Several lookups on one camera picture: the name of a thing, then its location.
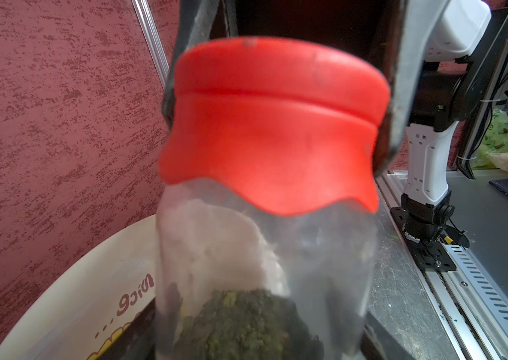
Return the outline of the cream plastic trash bin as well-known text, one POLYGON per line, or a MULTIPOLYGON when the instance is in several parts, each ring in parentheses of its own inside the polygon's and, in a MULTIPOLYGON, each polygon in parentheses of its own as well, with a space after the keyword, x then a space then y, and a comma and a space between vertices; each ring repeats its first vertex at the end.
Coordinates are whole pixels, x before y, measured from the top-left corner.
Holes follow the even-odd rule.
POLYGON ((61 275, 26 311, 0 345, 0 359, 31 359, 30 351, 55 323, 120 271, 147 269, 156 280, 154 216, 101 242, 61 275))

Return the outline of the white printed bin liner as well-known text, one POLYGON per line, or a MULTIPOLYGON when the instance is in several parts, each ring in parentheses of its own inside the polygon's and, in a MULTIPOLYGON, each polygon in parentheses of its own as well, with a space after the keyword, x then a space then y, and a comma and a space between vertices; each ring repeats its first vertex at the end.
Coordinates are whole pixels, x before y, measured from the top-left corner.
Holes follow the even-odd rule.
POLYGON ((154 297, 150 270, 120 271, 55 323, 30 351, 30 359, 98 359, 154 297))

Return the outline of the red lid jar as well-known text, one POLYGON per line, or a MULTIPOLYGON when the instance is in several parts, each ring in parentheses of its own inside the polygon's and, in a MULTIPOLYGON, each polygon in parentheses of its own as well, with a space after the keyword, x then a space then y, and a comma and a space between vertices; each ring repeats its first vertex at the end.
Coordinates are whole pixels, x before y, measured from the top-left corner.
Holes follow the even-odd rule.
POLYGON ((385 76, 275 37, 177 61, 158 166, 158 359, 354 359, 378 250, 385 76))

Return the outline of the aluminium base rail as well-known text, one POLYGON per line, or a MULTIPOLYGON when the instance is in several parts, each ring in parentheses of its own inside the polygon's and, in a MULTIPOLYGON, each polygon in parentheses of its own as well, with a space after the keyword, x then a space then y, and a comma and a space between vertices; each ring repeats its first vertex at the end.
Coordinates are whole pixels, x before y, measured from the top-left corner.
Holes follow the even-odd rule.
POLYGON ((494 186, 506 179, 497 169, 447 174, 454 213, 438 238, 445 257, 422 266, 461 359, 508 359, 508 195, 494 186))

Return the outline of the green plastic bag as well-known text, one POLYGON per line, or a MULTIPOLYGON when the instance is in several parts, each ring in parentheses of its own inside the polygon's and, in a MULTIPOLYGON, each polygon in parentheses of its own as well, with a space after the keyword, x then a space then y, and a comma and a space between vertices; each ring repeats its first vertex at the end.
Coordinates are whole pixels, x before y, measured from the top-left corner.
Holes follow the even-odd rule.
POLYGON ((508 153, 508 115, 500 109, 494 109, 488 129, 473 155, 471 166, 492 169, 495 166, 490 156, 498 153, 508 153))

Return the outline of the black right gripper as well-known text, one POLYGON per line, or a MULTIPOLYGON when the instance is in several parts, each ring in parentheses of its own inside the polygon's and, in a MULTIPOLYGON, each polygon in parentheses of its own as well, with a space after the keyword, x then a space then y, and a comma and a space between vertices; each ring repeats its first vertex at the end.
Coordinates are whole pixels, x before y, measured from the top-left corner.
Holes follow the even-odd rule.
MULTIPOLYGON (((163 94, 173 127, 175 67, 189 49, 209 41, 218 0, 180 0, 178 31, 163 94)), ((423 59, 448 1, 236 1, 238 35, 291 38, 332 47, 380 68, 390 104, 378 131, 373 174, 382 175, 402 146, 423 59)))

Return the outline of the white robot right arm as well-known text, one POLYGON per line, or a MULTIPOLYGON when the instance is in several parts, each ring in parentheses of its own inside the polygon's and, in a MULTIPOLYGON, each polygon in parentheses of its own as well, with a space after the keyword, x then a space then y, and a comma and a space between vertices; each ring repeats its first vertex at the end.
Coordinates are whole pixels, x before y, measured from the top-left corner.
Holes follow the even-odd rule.
POLYGON ((169 185, 308 215, 376 210, 374 178, 409 142, 405 234, 453 213, 445 167, 508 36, 484 1, 181 1, 162 112, 169 185))

